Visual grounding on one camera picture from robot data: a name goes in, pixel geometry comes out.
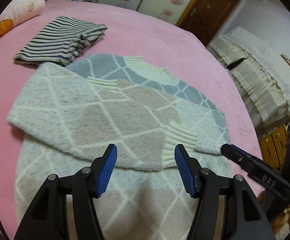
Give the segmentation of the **grey beige diamond knit sweater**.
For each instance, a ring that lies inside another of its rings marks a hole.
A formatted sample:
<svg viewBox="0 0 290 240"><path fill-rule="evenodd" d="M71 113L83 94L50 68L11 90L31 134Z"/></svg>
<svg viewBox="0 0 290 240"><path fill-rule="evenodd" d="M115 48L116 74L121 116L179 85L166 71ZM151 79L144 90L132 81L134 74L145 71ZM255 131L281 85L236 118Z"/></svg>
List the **grey beige diamond knit sweater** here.
<svg viewBox="0 0 290 240"><path fill-rule="evenodd" d="M185 239L197 203L185 194L174 148L183 144L201 166L229 177L220 148L230 138L212 102L197 90L162 88L162 73L105 54L37 68L7 115L25 134L16 165L18 219L49 174L72 175L115 144L116 167L95 202L105 238Z"/></svg>

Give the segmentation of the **yellow wooden cabinet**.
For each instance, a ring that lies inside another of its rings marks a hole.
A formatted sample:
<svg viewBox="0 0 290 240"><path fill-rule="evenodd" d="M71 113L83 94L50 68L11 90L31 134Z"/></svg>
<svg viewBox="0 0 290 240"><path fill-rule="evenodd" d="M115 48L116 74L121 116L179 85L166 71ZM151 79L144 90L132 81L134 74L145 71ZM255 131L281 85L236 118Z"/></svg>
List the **yellow wooden cabinet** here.
<svg viewBox="0 0 290 240"><path fill-rule="evenodd" d="M286 154L287 128L283 124L259 140L262 159L273 168L281 170Z"/></svg>

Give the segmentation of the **beige covered furniture with lace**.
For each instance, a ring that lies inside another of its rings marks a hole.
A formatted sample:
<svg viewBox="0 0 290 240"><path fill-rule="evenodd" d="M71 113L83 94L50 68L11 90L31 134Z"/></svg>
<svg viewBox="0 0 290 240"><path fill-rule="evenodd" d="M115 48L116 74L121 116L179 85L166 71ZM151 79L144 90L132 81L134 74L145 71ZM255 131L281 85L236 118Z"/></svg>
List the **beige covered furniture with lace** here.
<svg viewBox="0 0 290 240"><path fill-rule="evenodd" d="M207 46L233 79L255 130L269 133L290 118L290 67L268 44L242 27Z"/></svg>

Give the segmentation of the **folded black white striped garment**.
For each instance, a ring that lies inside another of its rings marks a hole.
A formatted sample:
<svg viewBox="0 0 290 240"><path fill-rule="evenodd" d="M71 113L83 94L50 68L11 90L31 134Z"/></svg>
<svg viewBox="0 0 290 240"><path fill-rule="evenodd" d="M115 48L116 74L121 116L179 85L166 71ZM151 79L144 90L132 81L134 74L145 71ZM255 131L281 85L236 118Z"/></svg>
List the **folded black white striped garment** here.
<svg viewBox="0 0 290 240"><path fill-rule="evenodd" d="M52 62L64 67L101 40L106 29L104 24L58 16L14 56L14 63L38 66Z"/></svg>

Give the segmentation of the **pink fleece bed cover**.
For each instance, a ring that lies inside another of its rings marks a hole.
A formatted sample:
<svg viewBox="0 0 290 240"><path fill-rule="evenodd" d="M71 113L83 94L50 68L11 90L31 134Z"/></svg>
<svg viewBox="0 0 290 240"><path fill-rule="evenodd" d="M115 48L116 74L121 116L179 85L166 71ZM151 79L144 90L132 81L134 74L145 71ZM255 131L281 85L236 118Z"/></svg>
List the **pink fleece bed cover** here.
<svg viewBox="0 0 290 240"><path fill-rule="evenodd" d="M14 205L15 167L23 134L6 123L7 114L33 68L14 64L14 55L46 24L69 16L107 26L104 38L86 55L139 55L156 67L200 90L222 111L231 142L261 156L258 139L245 105L227 72L191 33L157 18L111 5L49 0L41 15L18 25L0 38L0 218L13 238L18 220Z"/></svg>

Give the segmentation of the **dark brown wooden door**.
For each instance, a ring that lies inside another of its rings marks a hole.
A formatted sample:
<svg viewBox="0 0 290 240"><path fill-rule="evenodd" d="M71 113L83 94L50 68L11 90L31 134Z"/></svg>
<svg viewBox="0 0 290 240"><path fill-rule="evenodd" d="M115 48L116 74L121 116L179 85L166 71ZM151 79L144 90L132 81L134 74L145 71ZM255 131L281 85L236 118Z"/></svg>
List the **dark brown wooden door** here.
<svg viewBox="0 0 290 240"><path fill-rule="evenodd" d="M194 0L178 26L191 32L207 46L240 0Z"/></svg>

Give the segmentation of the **pink pillow with orange print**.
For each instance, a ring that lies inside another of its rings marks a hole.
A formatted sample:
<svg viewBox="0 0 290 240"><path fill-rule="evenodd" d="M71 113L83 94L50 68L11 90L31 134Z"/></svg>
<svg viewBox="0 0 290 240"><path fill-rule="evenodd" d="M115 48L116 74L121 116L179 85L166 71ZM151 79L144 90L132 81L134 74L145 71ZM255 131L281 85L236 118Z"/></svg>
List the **pink pillow with orange print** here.
<svg viewBox="0 0 290 240"><path fill-rule="evenodd" d="M45 0L12 0L0 15L0 38L17 25L42 13Z"/></svg>

